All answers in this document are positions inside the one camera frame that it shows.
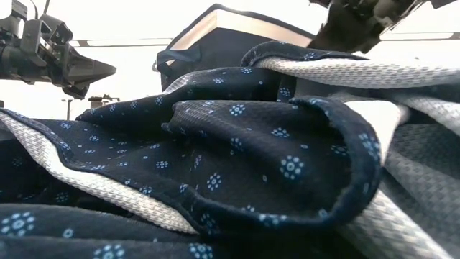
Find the white ceiling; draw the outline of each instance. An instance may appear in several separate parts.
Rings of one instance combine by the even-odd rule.
[[[30,0],[20,1],[29,7],[29,18],[33,19]],[[33,1],[41,13],[46,0]],[[65,21],[75,40],[174,37],[216,2],[278,18],[312,33],[327,15],[324,8],[307,0],[51,0],[48,14]],[[427,3],[393,32],[460,31],[458,13],[460,1],[437,10]]]

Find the navy blue fabric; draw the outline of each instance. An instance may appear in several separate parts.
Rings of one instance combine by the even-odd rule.
[[[315,50],[298,50],[298,54],[337,56]],[[32,212],[62,212],[59,222],[65,213],[86,213],[54,205],[118,214],[122,219],[116,220],[121,222],[130,218],[126,225],[119,222],[120,231],[135,225],[131,221],[144,220],[55,180],[16,140],[9,140],[0,143],[5,154],[0,158],[4,174],[0,201],[20,205],[0,205],[0,215],[5,218],[0,234],[7,236],[1,238],[4,247],[23,244],[26,251],[33,252],[10,250],[17,258],[29,258],[40,249],[18,239],[28,237],[34,242],[43,240],[42,245],[52,250],[60,246],[60,256],[63,251],[79,249],[89,254],[93,251],[94,258],[103,258],[105,252],[121,256],[114,258],[148,258],[141,255],[155,253],[154,258],[187,258],[185,254],[191,258],[240,258],[233,257],[241,252],[235,244],[241,246],[246,240],[249,247],[257,247],[264,240],[259,245],[265,249],[253,251],[252,257],[266,256],[263,250],[271,251],[269,255],[278,253],[279,258],[334,254],[330,247],[331,237],[338,238],[334,229],[355,218],[375,194],[381,171],[380,146],[372,127],[356,112],[323,97],[293,98],[294,83],[292,78],[260,68],[221,68],[189,73],[171,85],[174,89],[167,94],[91,109],[76,121],[28,119],[0,110],[46,136],[55,144],[62,164],[75,173],[97,173],[155,198],[179,211],[201,234],[183,237],[171,233],[176,239],[152,246],[144,242],[151,242],[153,236],[115,237],[113,230],[98,230],[103,236],[80,237],[71,227],[72,220],[59,230],[37,232],[40,217]],[[25,224],[30,217],[37,220],[37,229]],[[97,220],[103,221],[89,214],[82,217],[94,218],[93,223],[81,223],[87,224],[90,232],[95,231],[92,228]],[[18,219],[24,224],[14,228]],[[156,232],[157,227],[145,224]],[[87,242],[77,248],[76,242],[69,240],[73,236],[63,237],[67,228],[83,239],[139,242],[115,242],[107,248],[98,248],[106,241]],[[37,238],[45,234],[51,239]],[[207,245],[198,246],[193,238]],[[289,253],[267,248],[271,242],[293,244],[299,240],[301,246]],[[326,240],[329,246],[324,248]],[[191,244],[168,247],[169,242]],[[214,254],[218,250],[210,245],[214,242],[223,252]],[[127,250],[143,252],[128,256],[124,254]],[[38,258],[50,255],[41,253]]]

